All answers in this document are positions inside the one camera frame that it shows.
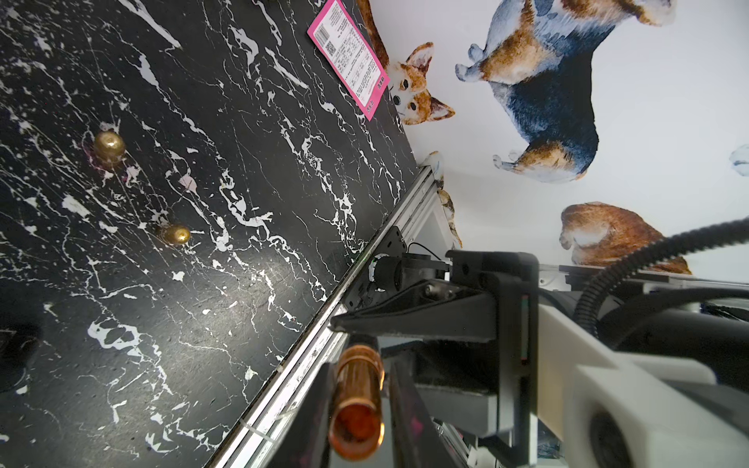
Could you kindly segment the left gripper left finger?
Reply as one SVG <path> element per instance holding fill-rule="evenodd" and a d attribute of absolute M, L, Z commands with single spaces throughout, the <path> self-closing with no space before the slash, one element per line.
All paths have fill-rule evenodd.
<path fill-rule="evenodd" d="M 330 465 L 328 431 L 334 393 L 335 366 L 326 363 L 315 376 L 266 467 L 319 468 Z"/>

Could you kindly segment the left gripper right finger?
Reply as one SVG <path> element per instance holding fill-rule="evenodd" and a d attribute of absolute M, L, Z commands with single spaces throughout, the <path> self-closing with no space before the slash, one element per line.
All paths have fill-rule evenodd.
<path fill-rule="evenodd" d="M 395 467 L 461 467 L 440 436 L 406 366 L 394 362 L 388 376 Z"/>

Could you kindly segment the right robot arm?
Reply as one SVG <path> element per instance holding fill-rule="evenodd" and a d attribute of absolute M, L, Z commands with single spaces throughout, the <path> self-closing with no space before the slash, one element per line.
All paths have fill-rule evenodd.
<path fill-rule="evenodd" d="M 447 464 L 434 428 L 443 421 L 502 467 L 536 465 L 540 427 L 571 467 L 744 467 L 748 325 L 692 307 L 747 290 L 616 291 L 645 267 L 747 239 L 746 220 L 668 237 L 580 292 L 544 290 L 528 253 L 452 251 L 448 278 L 403 284 L 331 327 L 402 339 L 376 376 L 399 466 Z"/>

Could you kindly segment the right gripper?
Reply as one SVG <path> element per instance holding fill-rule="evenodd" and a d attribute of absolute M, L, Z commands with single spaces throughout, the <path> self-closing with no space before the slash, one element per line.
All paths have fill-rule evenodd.
<path fill-rule="evenodd" d="M 415 382 L 433 417 L 476 437 L 501 465 L 538 462 L 538 260 L 450 251 L 449 282 L 423 280 L 330 329 L 422 339 Z"/>

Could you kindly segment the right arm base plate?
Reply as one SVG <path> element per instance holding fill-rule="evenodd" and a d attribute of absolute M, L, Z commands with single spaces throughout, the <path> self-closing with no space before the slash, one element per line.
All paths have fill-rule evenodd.
<path fill-rule="evenodd" d="M 374 248 L 357 262 L 353 280 L 344 290 L 341 305 L 347 311 L 373 306 L 397 292 L 396 267 L 406 253 L 401 230 L 390 227 Z"/>

